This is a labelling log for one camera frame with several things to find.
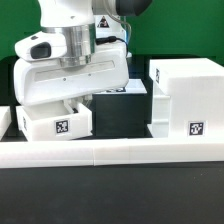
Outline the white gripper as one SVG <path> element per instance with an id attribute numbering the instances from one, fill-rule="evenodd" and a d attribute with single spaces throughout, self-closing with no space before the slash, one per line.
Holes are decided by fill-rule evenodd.
<path id="1" fill-rule="evenodd" d="M 62 67 L 58 59 L 27 62 L 14 66 L 14 91 L 23 106 L 77 98 L 125 87 L 129 80 L 126 45 L 123 42 L 98 45 L 91 62 Z"/>

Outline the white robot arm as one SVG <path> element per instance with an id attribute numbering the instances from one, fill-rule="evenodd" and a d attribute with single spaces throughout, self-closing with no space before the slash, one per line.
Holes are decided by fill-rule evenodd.
<path id="1" fill-rule="evenodd" d="M 138 16 L 153 0 L 38 0 L 41 31 L 15 44 L 14 91 L 24 106 L 128 83 L 127 43 L 96 35 L 96 16 Z"/>

